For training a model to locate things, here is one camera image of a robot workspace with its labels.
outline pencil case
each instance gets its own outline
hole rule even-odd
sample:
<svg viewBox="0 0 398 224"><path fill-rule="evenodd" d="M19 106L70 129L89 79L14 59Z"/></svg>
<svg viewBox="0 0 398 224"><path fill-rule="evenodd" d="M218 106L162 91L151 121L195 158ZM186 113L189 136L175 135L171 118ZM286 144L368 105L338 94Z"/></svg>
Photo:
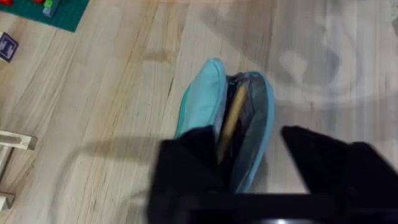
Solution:
<svg viewBox="0 0 398 224"><path fill-rule="evenodd" d="M233 193L250 189L272 132L274 95L265 76L256 71L228 76L220 59L208 59L183 95L175 135L212 126L217 141L241 85L246 85L246 98L220 164L223 180Z"/></svg>

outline wooden floor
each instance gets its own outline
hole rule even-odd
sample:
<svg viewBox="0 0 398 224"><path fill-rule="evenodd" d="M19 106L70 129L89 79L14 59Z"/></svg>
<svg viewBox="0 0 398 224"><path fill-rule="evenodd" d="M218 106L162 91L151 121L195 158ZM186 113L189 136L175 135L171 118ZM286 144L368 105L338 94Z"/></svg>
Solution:
<svg viewBox="0 0 398 224"><path fill-rule="evenodd" d="M39 138L13 155L0 223L143 222L157 144L208 57L274 87L253 191L305 191L283 125L370 142L398 167L398 0L203 2L91 0L75 33L0 12L20 43L0 62L0 129Z"/></svg>

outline wooden stool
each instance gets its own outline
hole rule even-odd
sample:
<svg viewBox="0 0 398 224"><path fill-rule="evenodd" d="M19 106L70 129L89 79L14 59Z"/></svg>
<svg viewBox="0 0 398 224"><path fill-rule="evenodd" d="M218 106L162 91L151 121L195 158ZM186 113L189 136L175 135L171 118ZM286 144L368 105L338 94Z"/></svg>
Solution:
<svg viewBox="0 0 398 224"><path fill-rule="evenodd" d="M14 149L34 150L37 138L0 130L0 182ZM11 208L15 195L0 192L0 210Z"/></svg>

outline blue card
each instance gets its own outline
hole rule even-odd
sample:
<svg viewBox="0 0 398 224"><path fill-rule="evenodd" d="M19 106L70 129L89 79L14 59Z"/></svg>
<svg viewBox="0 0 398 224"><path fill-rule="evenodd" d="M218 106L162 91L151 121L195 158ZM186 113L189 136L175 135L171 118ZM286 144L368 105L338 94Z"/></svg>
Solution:
<svg viewBox="0 0 398 224"><path fill-rule="evenodd" d="M10 62L18 48L18 43L5 32L0 32L0 58Z"/></svg>

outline green mat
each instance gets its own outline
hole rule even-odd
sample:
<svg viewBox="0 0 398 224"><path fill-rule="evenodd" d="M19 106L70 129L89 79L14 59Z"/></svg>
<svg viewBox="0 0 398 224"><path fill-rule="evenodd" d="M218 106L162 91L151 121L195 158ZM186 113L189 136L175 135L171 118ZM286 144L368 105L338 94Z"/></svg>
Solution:
<svg viewBox="0 0 398 224"><path fill-rule="evenodd" d="M0 11L10 12L34 21L74 32L79 24L88 0L61 0L53 18L43 15L43 4L32 0L14 0L14 5L0 4Z"/></svg>

